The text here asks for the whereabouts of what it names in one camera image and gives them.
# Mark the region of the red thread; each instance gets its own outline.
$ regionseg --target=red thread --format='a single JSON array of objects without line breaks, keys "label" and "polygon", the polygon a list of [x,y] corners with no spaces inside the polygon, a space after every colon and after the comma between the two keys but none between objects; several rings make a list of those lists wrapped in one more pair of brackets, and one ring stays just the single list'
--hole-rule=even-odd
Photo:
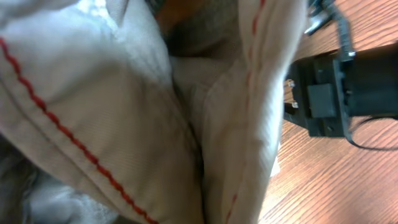
[{"label": "red thread", "polygon": [[27,79],[25,79],[22,76],[21,66],[19,65],[19,62],[17,61],[16,58],[14,58],[12,55],[9,54],[7,44],[4,41],[4,39],[1,37],[0,37],[0,46],[2,48],[4,57],[10,63],[10,65],[13,67],[13,69],[17,75],[17,79],[18,79],[19,83],[21,83],[22,85],[25,86],[32,101],[43,111],[43,113],[48,117],[48,119],[51,120],[51,122],[53,122],[57,126],[58,130],[61,131],[64,135],[66,135],[66,137],[68,137],[77,148],[79,148],[80,150],[83,151],[85,157],[92,164],[94,164],[96,166],[98,172],[100,172],[102,175],[104,175],[109,180],[109,183],[121,194],[122,198],[139,215],[142,215],[145,218],[145,220],[150,224],[159,224],[159,222],[153,220],[150,216],[148,216],[148,214],[145,211],[143,211],[143,209],[141,209],[140,207],[138,207],[135,204],[135,202],[131,199],[131,197],[126,193],[123,186],[119,182],[117,182],[116,179],[112,176],[110,171],[108,171],[101,164],[99,164],[98,158],[95,157],[89,150],[87,150],[87,147],[84,146],[77,138],[75,138],[73,136],[72,132],[68,128],[64,127],[61,124],[58,117],[55,114],[53,114],[52,112],[47,111],[47,105],[40,97],[35,95],[34,88],[33,88],[32,84],[30,83],[30,81],[28,81]]},{"label": "red thread", "polygon": [[[257,34],[257,22],[260,16],[260,13],[262,11],[262,9],[264,8],[264,6],[266,5],[266,0],[260,0],[260,9],[257,11],[256,15],[254,16],[254,19],[252,21],[252,34],[253,34],[253,39],[256,37]],[[252,45],[249,47],[249,52],[248,52],[248,58],[249,60],[252,59]],[[250,79],[251,79],[251,72],[249,71],[248,74],[246,75],[246,85],[249,86],[250,84]],[[248,97],[246,99],[246,109],[249,109],[249,102],[250,102],[250,98],[249,98],[249,93],[248,93]],[[232,204],[231,204],[231,208],[229,209],[227,216],[225,218],[225,223],[228,224],[229,222],[229,218],[231,216],[232,213],[232,209],[234,207],[235,201],[238,198],[238,193],[234,194],[233,198],[232,198]]]}]

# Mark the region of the crumpled fabric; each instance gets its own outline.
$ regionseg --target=crumpled fabric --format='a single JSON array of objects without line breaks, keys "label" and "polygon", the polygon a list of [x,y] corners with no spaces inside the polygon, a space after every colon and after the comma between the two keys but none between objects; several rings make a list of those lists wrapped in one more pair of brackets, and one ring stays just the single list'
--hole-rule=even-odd
[{"label": "crumpled fabric", "polygon": [[235,6],[170,57],[144,0],[3,1],[0,132],[135,222],[257,223],[307,2]]},{"label": "crumpled fabric", "polygon": [[36,181],[27,200],[33,223],[117,224],[115,211],[45,172]]},{"label": "crumpled fabric", "polygon": [[0,135],[0,223],[33,223],[29,195],[38,170]]}]

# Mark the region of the grey fabric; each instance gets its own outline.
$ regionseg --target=grey fabric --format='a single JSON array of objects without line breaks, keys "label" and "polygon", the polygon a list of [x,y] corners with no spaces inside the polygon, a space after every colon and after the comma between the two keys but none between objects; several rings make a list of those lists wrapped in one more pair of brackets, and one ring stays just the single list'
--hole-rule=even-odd
[{"label": "grey fabric", "polygon": [[0,135],[0,223],[137,224],[29,162]]},{"label": "grey fabric", "polygon": [[237,0],[206,0],[167,40],[171,54],[227,60],[241,51]]},{"label": "grey fabric", "polygon": [[0,135],[0,223],[32,223],[28,196],[37,169]]}]

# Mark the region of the wooden table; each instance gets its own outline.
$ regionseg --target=wooden table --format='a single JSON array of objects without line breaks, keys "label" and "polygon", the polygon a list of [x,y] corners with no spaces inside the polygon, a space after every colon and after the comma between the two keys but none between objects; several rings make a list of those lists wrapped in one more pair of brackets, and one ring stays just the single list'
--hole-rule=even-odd
[{"label": "wooden table", "polygon": [[[398,0],[336,3],[352,22],[356,50],[398,41]],[[330,26],[305,37],[297,58],[335,48]],[[398,145],[398,125],[380,125],[361,137]],[[398,152],[309,138],[306,130],[285,122],[279,162],[281,172],[271,179],[259,223],[398,223]]]}]

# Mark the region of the black plastic part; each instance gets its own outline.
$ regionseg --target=black plastic part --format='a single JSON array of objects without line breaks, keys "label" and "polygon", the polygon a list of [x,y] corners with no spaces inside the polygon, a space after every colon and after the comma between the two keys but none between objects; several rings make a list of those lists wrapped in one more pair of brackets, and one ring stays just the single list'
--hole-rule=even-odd
[{"label": "black plastic part", "polygon": [[345,74],[350,116],[398,114],[398,43],[358,52]]},{"label": "black plastic part", "polygon": [[[360,123],[358,123],[356,126],[354,126],[351,131],[355,132],[359,127],[361,127],[362,125],[372,122],[372,121],[377,121],[379,119],[397,119],[397,117],[388,117],[388,116],[373,116],[370,118],[366,118],[364,120],[362,120]],[[349,133],[346,136],[347,141],[352,144],[353,146],[356,146],[360,149],[365,149],[365,150],[370,150],[370,151],[396,151],[398,150],[398,147],[366,147],[366,146],[362,146],[360,144],[357,144],[354,139],[352,138],[351,133]]]},{"label": "black plastic part", "polygon": [[322,0],[322,6],[331,18],[337,22],[337,33],[340,46],[340,62],[348,62],[355,56],[353,47],[351,24],[345,18],[344,14],[334,4],[334,0]]},{"label": "black plastic part", "polygon": [[313,118],[336,117],[332,88],[333,85],[330,83],[308,86],[308,97]]},{"label": "black plastic part", "polygon": [[311,26],[305,31],[307,35],[313,35],[332,20],[332,15],[324,9],[322,2],[321,0],[309,0],[308,2]]},{"label": "black plastic part", "polygon": [[[343,94],[340,72],[340,63],[336,51],[304,58],[296,61],[290,68],[288,78],[295,82],[292,89],[294,100],[298,108],[286,105],[284,119],[291,121],[303,128],[308,129],[312,137],[344,137],[345,131],[341,115],[340,94]],[[335,112],[334,117],[316,118],[310,105],[308,87],[312,85],[329,84],[331,87],[330,98]]]},{"label": "black plastic part", "polygon": [[398,43],[359,52],[349,62],[337,51],[304,58],[287,78],[295,82],[298,108],[285,104],[284,119],[310,136],[348,138],[352,116],[398,116]]}]

